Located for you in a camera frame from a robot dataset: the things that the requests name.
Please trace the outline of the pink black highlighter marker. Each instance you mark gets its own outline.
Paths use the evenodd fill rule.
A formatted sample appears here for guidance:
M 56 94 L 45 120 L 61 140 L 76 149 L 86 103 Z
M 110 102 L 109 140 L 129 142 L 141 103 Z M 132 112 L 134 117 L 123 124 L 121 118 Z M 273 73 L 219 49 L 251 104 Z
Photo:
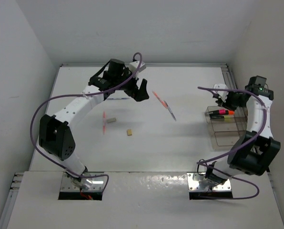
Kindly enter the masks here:
M 226 110 L 224 109 L 214 110 L 209 112 L 209 115 L 224 115 L 224 114 L 226 114 Z

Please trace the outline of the yellow black highlighter marker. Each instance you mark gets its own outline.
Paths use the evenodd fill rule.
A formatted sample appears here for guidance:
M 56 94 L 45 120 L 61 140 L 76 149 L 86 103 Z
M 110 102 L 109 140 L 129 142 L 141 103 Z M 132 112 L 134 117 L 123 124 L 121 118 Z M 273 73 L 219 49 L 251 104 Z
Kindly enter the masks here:
M 227 116 L 227 115 L 211 115 L 210 119 L 211 120 L 217 120 L 217 119 L 230 119 L 232 116 Z

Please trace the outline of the tan eraser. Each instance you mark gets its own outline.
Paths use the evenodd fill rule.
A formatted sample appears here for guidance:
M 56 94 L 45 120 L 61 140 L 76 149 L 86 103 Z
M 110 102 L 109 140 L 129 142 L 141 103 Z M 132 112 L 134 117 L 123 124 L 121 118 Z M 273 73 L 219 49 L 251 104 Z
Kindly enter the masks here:
M 127 136 L 131 136 L 132 135 L 132 130 L 131 129 L 128 129 L 127 130 Z

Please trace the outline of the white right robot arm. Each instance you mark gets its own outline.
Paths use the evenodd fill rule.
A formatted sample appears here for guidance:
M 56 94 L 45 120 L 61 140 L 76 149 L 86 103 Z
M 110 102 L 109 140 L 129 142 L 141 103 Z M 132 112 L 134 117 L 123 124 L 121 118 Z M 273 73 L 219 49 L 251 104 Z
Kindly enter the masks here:
M 205 180 L 212 185 L 223 185 L 240 174 L 261 176 L 281 148 L 271 131 L 274 92 L 266 87 L 266 78 L 251 77 L 243 90 L 231 90 L 225 84 L 206 90 L 213 94 L 220 107 L 229 111 L 246 108 L 247 126 L 229 152 L 198 162 L 206 167 Z

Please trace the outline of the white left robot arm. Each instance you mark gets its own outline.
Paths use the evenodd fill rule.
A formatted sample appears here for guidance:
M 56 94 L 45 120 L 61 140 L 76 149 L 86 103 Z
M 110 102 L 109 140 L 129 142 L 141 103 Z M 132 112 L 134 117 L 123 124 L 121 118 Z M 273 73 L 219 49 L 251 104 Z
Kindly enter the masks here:
M 143 79 L 141 85 L 137 85 L 138 74 L 145 68 L 145 63 L 136 59 L 128 66 L 121 60 L 110 59 L 73 101 L 55 114 L 41 118 L 39 146 L 54 156 L 74 179 L 80 181 L 87 174 L 87 167 L 75 153 L 73 129 L 95 106 L 116 91 L 124 91 L 137 102 L 149 99 L 147 80 Z

